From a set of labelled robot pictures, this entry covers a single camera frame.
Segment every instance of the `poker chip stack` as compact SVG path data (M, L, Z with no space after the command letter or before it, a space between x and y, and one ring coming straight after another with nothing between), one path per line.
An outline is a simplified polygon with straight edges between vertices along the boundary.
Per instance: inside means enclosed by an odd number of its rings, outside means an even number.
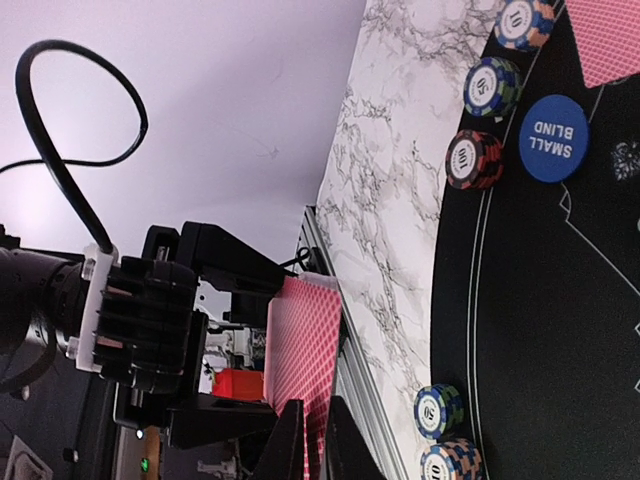
M553 7L543 0L507 0L494 33L503 47L531 52L549 40L554 23Z
M424 387L416 395L413 414L420 434L438 440L464 421L460 392L444 384Z
M445 170L454 188L490 188L504 170L502 143L488 133L460 130L447 149Z
M464 106L476 117L502 117L520 100L522 76L517 65L498 57L484 57L464 82Z
M469 440L455 439L430 447L420 460L422 480L480 480L484 465Z

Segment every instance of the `blue chip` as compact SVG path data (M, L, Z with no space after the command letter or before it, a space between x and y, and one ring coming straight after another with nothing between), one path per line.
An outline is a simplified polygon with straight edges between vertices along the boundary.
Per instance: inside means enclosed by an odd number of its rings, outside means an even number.
M589 149L589 122L576 102L549 95L527 112L520 129L520 158L529 174L559 183L582 165Z

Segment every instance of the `screw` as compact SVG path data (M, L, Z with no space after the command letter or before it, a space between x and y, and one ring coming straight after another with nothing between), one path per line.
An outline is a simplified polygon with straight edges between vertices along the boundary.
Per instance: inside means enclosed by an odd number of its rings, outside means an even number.
M87 258L82 265L82 273L80 277L87 282L90 282L93 278L93 271L96 268L96 261L93 258Z
M78 346L80 345L80 340L76 337L69 337L69 343L67 344L67 351L65 355L69 360L75 360L78 356Z

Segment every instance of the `poker table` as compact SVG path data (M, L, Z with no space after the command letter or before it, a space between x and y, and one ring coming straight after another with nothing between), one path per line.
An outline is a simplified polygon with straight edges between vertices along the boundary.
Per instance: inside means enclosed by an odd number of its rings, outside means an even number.
M526 78L508 118L462 113L503 140L489 190L445 189L432 294L433 383L456 386L460 435L492 480L640 478L640 78L584 86L569 17L538 52L500 46ZM533 179L519 131L552 94L590 121L582 167Z

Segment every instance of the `playing card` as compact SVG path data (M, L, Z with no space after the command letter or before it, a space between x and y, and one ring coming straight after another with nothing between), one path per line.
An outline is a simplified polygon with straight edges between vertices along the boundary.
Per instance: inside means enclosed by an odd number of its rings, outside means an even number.
M566 0L587 87L640 72L640 0Z

